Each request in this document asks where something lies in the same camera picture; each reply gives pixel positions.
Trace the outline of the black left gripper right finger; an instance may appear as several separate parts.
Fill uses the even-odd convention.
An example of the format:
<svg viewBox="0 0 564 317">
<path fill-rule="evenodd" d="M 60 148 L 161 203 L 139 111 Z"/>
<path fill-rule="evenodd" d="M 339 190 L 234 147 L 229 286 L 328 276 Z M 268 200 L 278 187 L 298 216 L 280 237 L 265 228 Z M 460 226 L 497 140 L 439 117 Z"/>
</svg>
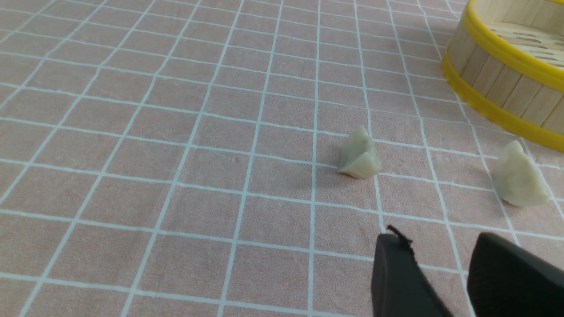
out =
<svg viewBox="0 0 564 317">
<path fill-rule="evenodd" d="M 478 235 L 467 281 L 478 317 L 561 317 L 564 272 L 491 232 Z"/>
</svg>

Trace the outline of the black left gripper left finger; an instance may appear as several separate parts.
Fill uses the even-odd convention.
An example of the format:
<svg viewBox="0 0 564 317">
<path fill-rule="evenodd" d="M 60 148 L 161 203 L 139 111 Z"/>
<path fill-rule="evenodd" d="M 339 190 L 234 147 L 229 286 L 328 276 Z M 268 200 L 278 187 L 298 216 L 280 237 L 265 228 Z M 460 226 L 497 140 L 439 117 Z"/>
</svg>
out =
<svg viewBox="0 0 564 317">
<path fill-rule="evenodd" d="M 451 317 L 415 258 L 407 238 L 393 225 L 375 243 L 371 283 L 375 317 Z"/>
</svg>

